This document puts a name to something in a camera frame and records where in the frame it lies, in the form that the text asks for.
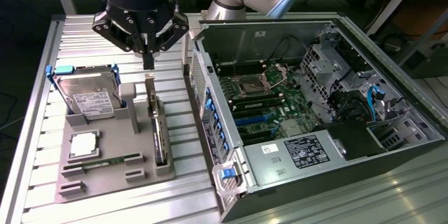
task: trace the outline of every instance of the metal work surface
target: metal work surface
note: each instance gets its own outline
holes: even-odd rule
[[[65,22],[52,23],[41,64],[85,66],[115,62],[121,82],[136,82],[139,101],[145,99],[144,73],[155,73],[156,90],[167,104],[176,178],[55,204],[65,103],[44,76],[37,74],[0,223],[219,223],[215,188],[181,76],[181,43],[161,53],[156,70],[144,71],[141,59],[113,47],[91,30],[92,18],[69,16]],[[445,223],[447,151],[444,144],[381,176],[228,223]]]

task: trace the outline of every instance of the hard drive label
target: hard drive label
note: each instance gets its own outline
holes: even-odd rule
[[[111,98],[107,92],[73,94],[73,98],[85,116],[113,112]]]
[[[325,150],[316,135],[305,136],[284,142],[292,161],[299,169],[329,161]]]

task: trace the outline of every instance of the sticker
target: sticker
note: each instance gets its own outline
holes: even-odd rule
[[[279,148],[276,144],[268,144],[268,145],[261,146],[261,150],[263,150],[263,153],[267,154],[271,152],[277,152]]]
[[[255,37],[264,37],[267,35],[267,31],[256,31]]]
[[[77,107],[85,116],[101,115],[113,112],[113,107],[107,92],[73,94],[73,98]]]
[[[329,157],[316,138],[305,136],[284,142],[292,161],[299,169],[319,165],[329,161]]]
[[[251,105],[245,105],[244,108],[253,108],[253,107],[260,107],[263,105],[263,103],[256,103],[256,104],[251,104]]]

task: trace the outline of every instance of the green circuit board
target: green circuit board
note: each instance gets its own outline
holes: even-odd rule
[[[277,68],[269,68],[264,73],[264,81],[273,86],[271,89],[263,84],[261,74],[219,78],[228,100],[256,97],[263,98],[265,95],[283,94],[281,104],[257,109],[263,116],[269,116],[264,122],[237,126],[245,144],[255,144],[285,138],[292,135],[304,134],[309,132],[316,125],[321,124],[320,119],[308,106],[308,101],[305,100],[300,89],[297,89],[297,85],[295,86],[292,75],[293,73],[287,72],[287,79],[284,80],[284,75]],[[235,120],[253,118],[251,115],[252,111],[252,109],[248,109],[235,113],[233,115],[239,114],[239,117]]]

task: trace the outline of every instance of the blue cable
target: blue cable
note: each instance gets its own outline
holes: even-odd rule
[[[372,100],[372,91],[373,91],[373,89],[375,89],[376,92],[379,92],[381,94],[384,94],[384,91],[380,89],[379,86],[371,86],[369,90],[367,91],[367,104],[368,104],[368,106],[371,108],[371,111],[372,111],[373,121],[376,121],[376,114],[375,114],[373,100]]]

